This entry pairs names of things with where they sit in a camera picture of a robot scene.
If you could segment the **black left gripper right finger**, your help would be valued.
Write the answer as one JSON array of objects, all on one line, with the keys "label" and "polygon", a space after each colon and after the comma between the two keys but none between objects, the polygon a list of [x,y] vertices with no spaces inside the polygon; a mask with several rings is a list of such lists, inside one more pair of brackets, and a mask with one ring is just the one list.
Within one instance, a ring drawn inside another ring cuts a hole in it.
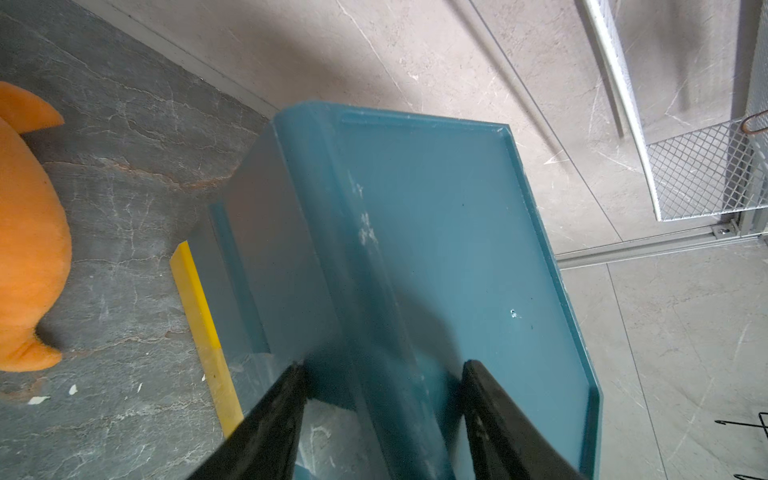
[{"label": "black left gripper right finger", "polygon": [[478,360],[463,365],[461,406],[477,479],[581,479]]}]

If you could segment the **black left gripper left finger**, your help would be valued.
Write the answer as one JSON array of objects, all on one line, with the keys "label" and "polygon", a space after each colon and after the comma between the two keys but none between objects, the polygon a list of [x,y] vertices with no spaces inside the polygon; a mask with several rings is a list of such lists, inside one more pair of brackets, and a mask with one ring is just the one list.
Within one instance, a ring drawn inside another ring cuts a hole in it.
[{"label": "black left gripper left finger", "polygon": [[304,408],[306,368],[293,363],[224,443],[191,475],[192,479],[291,479]]}]

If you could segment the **teal and yellow drawer box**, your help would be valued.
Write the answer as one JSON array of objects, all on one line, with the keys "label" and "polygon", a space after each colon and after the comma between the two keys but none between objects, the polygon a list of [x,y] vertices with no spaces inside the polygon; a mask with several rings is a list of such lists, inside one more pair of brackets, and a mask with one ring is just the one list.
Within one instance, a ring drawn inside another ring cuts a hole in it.
[{"label": "teal and yellow drawer box", "polygon": [[598,477],[599,383],[506,125],[284,109],[170,266],[224,441],[306,368],[291,479],[477,479],[468,360]]}]

